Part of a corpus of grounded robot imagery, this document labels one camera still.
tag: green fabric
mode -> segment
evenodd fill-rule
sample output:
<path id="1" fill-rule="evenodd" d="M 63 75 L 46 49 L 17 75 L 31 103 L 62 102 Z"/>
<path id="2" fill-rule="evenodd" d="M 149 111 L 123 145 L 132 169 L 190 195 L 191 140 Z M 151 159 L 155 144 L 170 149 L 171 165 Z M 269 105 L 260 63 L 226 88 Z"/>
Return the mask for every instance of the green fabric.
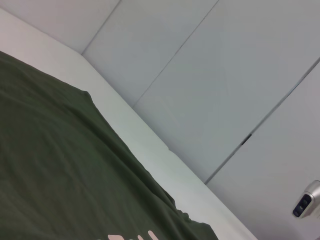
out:
<path id="1" fill-rule="evenodd" d="M 0 112 L 1 240 L 217 239 L 176 209 L 87 92 L 0 52 Z"/>

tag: white wall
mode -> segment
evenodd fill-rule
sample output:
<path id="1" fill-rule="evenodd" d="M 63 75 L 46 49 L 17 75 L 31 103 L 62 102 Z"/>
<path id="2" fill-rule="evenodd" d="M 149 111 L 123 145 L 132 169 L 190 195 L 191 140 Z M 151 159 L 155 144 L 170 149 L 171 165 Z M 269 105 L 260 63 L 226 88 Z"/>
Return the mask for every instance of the white wall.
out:
<path id="1" fill-rule="evenodd" d="M 217 0 L 121 0 L 84 57 L 133 106 Z"/>
<path id="2" fill-rule="evenodd" d="M 318 0 L 220 0 L 134 110 L 205 181 L 320 56 Z"/>
<path id="3" fill-rule="evenodd" d="M 219 240 L 256 240 L 80 54 L 2 9 L 0 35 L 0 51 L 88 91 L 103 117 L 175 199 L 178 209 L 211 225 Z"/>
<path id="4" fill-rule="evenodd" d="M 0 8 L 82 53 L 119 0 L 0 0 Z"/>
<path id="5" fill-rule="evenodd" d="M 218 172 L 208 187 L 259 240 L 315 240 L 320 220 L 296 201 L 320 180 L 320 64 Z"/>

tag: white panel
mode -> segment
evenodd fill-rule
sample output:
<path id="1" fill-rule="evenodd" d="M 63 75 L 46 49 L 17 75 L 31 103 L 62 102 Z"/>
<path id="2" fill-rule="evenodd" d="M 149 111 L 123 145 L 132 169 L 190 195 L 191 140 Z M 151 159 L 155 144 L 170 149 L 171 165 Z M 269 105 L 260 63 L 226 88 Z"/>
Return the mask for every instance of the white panel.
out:
<path id="1" fill-rule="evenodd" d="M 205 181 L 320 56 L 318 0 L 221 0 L 135 111 Z"/>
<path id="2" fill-rule="evenodd" d="M 82 53 L 119 0 L 0 0 L 0 8 Z"/>
<path id="3" fill-rule="evenodd" d="M 84 57 L 133 106 L 217 0 L 122 0 Z"/>
<path id="4" fill-rule="evenodd" d="M 88 91 L 96 107 L 178 209 L 211 225 L 219 240 L 256 240 L 78 53 L 0 9 L 0 51 Z"/>
<path id="5" fill-rule="evenodd" d="M 259 240 L 314 240 L 320 220 L 291 214 L 320 180 L 320 64 L 208 184 Z"/>

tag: dark green shirt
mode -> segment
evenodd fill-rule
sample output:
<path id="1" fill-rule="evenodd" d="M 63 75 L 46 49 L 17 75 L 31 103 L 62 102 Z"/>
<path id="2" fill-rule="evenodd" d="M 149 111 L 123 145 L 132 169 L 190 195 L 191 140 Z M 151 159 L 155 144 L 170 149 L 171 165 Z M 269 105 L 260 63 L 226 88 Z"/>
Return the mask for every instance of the dark green shirt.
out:
<path id="1" fill-rule="evenodd" d="M 0 52 L 1 240 L 216 240 L 90 95 Z"/>

